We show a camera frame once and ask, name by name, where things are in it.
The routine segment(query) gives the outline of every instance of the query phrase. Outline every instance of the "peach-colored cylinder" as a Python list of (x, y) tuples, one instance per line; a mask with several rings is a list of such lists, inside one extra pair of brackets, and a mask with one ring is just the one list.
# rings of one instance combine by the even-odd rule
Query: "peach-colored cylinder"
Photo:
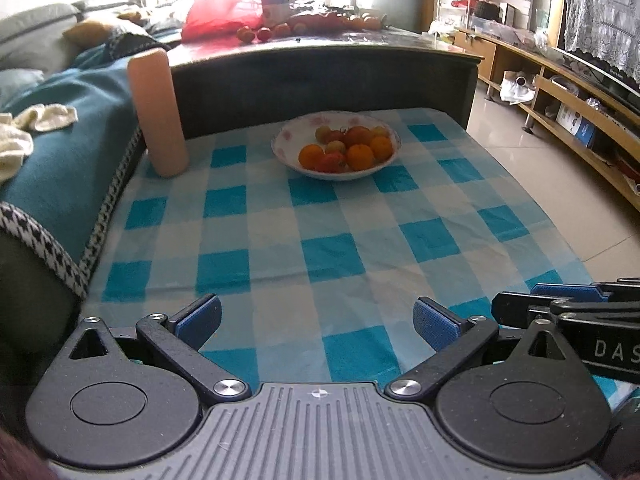
[(189, 165), (189, 155), (166, 52), (154, 48), (133, 56), (127, 65), (127, 75), (149, 160), (156, 173), (164, 177), (182, 173)]

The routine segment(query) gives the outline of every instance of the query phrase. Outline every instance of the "fruit bowl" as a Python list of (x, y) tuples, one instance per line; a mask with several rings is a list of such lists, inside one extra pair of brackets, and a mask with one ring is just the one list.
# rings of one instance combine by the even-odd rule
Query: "fruit bowl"
[[(329, 126), (332, 130), (348, 130), (353, 126), (365, 126), (373, 129), (382, 126), (389, 132), (389, 139), (394, 152), (387, 160), (375, 164), (372, 168), (362, 171), (353, 171), (347, 168), (341, 173), (323, 173), (321, 171), (306, 170), (298, 162), (300, 150), (308, 144), (318, 144), (316, 141), (316, 130), (320, 126)], [(366, 115), (354, 114), (352, 112), (319, 112), (298, 117), (284, 124), (281, 131), (271, 140), (271, 150), (276, 158), (288, 168), (303, 175), (320, 180), (355, 180), (364, 176), (369, 176), (392, 164), (398, 157), (401, 147), (398, 134), (382, 121)]]

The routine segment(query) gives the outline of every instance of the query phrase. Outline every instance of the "table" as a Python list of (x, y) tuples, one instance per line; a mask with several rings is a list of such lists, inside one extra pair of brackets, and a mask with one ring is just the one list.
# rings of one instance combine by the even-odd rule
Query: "table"
[[(188, 140), (191, 166), (170, 180), (145, 156), (82, 314), (129, 326), (215, 292), (223, 321), (202, 352), (252, 388), (382, 386), (433, 352), (413, 329), (419, 296), (463, 317), (490, 316), (502, 290), (590, 281), (545, 213), (451, 118), (424, 108), (369, 113), (398, 132), (402, 149), (391, 166), (351, 182), (280, 164), (270, 140), (281, 123)], [(600, 381), (613, 404), (628, 394)]]

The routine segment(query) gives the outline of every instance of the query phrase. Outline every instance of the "gray cushion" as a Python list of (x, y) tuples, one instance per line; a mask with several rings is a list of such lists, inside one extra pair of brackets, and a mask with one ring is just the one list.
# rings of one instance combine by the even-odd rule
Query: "gray cushion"
[(80, 12), (92, 12), (131, 4), (129, 0), (80, 0), (79, 2), (74, 2), (73, 6)]
[(63, 18), (0, 43), (0, 70), (32, 68), (48, 76), (67, 69), (81, 49), (63, 38), (62, 32), (76, 22), (75, 16)]
[(12, 40), (15, 36), (68, 20), (78, 13), (78, 8), (69, 4), (50, 4), (18, 12), (0, 20), (0, 44)]
[(15, 96), (44, 81), (42, 70), (11, 68), (0, 70), (0, 112)]

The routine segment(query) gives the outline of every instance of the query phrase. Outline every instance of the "lace curtain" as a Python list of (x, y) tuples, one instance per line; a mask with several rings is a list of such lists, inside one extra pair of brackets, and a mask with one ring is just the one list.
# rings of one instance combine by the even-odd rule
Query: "lace curtain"
[(565, 1), (565, 50), (588, 52), (640, 83), (640, 0)]

